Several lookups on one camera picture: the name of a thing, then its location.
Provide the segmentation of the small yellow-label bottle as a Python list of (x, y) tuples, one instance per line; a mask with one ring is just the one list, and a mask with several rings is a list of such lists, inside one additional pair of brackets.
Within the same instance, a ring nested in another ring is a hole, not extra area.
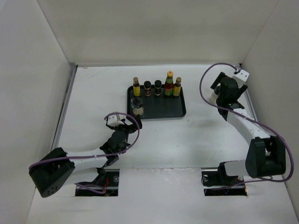
[(182, 81), (181, 77), (177, 77), (176, 82), (173, 86), (173, 93), (172, 94), (173, 94), (174, 97), (178, 97), (180, 95), (181, 81)]
[(133, 78), (133, 95), (135, 97), (139, 97), (141, 95), (141, 89), (140, 89), (138, 77)]

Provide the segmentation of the small brown spice jar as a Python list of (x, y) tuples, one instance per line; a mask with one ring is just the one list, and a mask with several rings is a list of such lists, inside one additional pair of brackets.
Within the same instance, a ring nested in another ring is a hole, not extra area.
[(151, 95), (151, 82), (150, 81), (144, 82), (144, 91), (145, 91), (145, 96), (149, 97)]

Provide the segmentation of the tall green sauce bottle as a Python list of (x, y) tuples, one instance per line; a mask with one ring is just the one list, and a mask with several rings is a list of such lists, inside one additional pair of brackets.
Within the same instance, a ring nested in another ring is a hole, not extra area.
[(173, 72), (168, 71), (166, 81), (164, 84), (164, 94), (165, 96), (171, 96), (173, 92)]

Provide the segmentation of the white shaker black cap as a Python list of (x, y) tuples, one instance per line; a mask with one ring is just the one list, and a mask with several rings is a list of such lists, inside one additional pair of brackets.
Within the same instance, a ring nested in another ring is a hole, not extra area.
[(211, 93), (210, 95), (210, 98), (209, 98), (209, 102), (213, 105), (216, 104), (216, 100), (218, 98), (218, 95), (219, 95), (219, 91), (220, 91), (220, 86), (217, 86), (213, 92)]
[(131, 108), (135, 116), (142, 116), (144, 113), (143, 100), (140, 97), (134, 97), (131, 99)]

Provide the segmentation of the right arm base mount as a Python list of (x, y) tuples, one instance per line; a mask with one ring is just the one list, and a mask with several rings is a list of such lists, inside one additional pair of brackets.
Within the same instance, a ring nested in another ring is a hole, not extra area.
[(227, 176), (216, 169), (202, 169), (205, 196), (247, 196), (243, 176)]

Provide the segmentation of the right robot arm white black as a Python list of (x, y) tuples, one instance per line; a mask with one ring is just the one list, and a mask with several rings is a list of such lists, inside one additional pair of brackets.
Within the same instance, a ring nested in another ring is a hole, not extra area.
[(211, 85), (219, 114), (246, 140), (249, 149), (244, 160), (221, 162), (213, 173), (214, 185), (233, 185), (241, 182), (241, 176), (252, 178), (282, 175), (286, 171), (285, 146), (282, 140), (270, 135), (258, 124), (246, 118), (244, 106), (238, 102), (247, 86), (238, 85), (235, 77), (221, 72)]

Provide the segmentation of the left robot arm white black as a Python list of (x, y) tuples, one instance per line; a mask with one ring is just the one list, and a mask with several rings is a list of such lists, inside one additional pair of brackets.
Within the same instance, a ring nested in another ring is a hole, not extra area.
[(99, 148), (67, 152), (58, 147), (29, 167), (28, 174), (41, 197), (47, 198), (70, 184), (75, 184), (78, 190), (88, 190), (97, 195), (107, 193), (109, 179), (105, 169), (133, 146), (128, 142), (129, 135), (140, 134), (142, 129), (140, 115), (126, 114), (124, 119), (120, 119), (120, 115), (114, 112), (104, 118), (113, 133)]

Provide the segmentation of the small dark spice jar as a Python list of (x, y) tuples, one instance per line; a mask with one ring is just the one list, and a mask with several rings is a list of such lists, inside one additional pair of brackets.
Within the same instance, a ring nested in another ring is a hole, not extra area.
[(154, 83), (155, 87), (155, 95), (160, 96), (161, 95), (161, 87), (162, 87), (162, 82), (160, 80), (156, 80)]

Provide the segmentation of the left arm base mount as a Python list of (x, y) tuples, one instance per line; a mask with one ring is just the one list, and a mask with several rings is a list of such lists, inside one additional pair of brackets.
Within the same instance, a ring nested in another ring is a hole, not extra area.
[(98, 176), (92, 182), (80, 182), (82, 186), (92, 189), (88, 190), (80, 186), (76, 187), (75, 196), (97, 196), (109, 197), (118, 196), (120, 170), (119, 169), (98, 169)]

